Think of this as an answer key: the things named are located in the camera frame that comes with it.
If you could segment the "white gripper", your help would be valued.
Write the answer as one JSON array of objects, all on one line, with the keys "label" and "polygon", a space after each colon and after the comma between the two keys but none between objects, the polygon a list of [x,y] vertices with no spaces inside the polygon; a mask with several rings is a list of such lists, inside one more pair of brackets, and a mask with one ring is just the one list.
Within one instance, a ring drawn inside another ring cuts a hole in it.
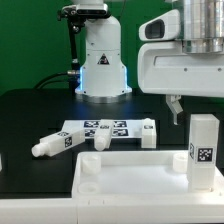
[{"label": "white gripper", "polygon": [[144,93],[165,94],[180,125],[181,96],[224,98],[224,53],[185,54],[178,41],[144,44],[138,54],[138,85]]}]

